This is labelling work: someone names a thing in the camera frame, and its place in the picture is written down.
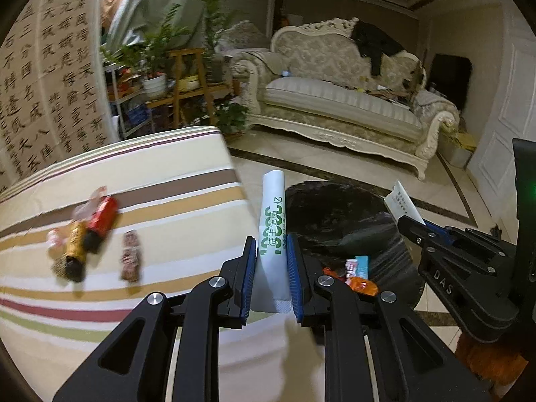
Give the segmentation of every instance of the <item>black clothing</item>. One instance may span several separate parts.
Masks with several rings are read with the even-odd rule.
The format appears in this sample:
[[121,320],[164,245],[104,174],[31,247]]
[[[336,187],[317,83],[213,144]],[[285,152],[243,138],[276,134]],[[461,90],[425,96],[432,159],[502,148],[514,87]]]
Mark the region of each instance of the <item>black clothing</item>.
[[371,75],[380,75],[382,53],[393,56],[404,47],[392,39],[387,33],[367,22],[358,21],[350,38],[357,45],[361,57],[371,58]]

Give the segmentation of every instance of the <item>plastic bag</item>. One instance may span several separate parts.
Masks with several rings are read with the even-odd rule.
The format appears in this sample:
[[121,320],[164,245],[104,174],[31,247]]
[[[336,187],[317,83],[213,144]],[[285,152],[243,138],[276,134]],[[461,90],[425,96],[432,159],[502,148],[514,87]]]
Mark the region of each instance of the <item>plastic bag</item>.
[[47,251],[50,257],[56,259],[65,252],[67,238],[63,237],[60,230],[54,228],[47,233]]
[[73,221],[89,221],[97,210],[101,199],[106,195],[106,186],[95,190],[85,204],[79,205],[72,211]]
[[381,197],[352,184],[307,181],[285,192],[287,231],[295,232],[304,256],[345,276],[347,259],[369,256],[369,279],[394,291],[410,307],[424,280]]

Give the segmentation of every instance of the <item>calligraphy scroll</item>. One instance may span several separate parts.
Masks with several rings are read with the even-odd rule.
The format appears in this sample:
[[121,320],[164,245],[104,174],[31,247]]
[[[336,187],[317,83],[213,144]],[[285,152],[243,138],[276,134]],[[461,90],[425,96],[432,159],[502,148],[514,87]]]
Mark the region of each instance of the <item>calligraphy scroll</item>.
[[96,0],[29,0],[0,48],[0,193],[111,143],[94,62]]

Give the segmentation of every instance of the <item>blue package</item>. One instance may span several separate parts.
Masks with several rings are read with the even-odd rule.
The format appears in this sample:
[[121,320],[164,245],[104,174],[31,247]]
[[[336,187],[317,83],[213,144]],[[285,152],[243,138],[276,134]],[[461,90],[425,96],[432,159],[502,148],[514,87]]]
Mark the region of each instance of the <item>blue package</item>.
[[346,260],[346,278],[354,276],[368,280],[368,256],[356,256]]

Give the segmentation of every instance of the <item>marble floor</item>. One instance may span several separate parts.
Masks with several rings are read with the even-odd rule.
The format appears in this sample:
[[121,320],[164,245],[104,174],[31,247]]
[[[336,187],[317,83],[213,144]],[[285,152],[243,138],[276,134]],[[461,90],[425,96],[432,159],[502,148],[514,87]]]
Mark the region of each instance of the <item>marble floor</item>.
[[[285,173],[285,186],[322,177],[347,177],[379,194],[387,194],[397,180],[414,200],[423,218],[440,226],[477,228],[484,232],[495,225],[468,175],[437,156],[419,181],[409,165],[381,157],[362,155],[294,137],[290,133],[254,128],[229,144],[232,160],[245,187],[251,209],[259,217],[262,177],[273,169]],[[416,311],[451,349],[460,330],[445,306],[427,285]]]

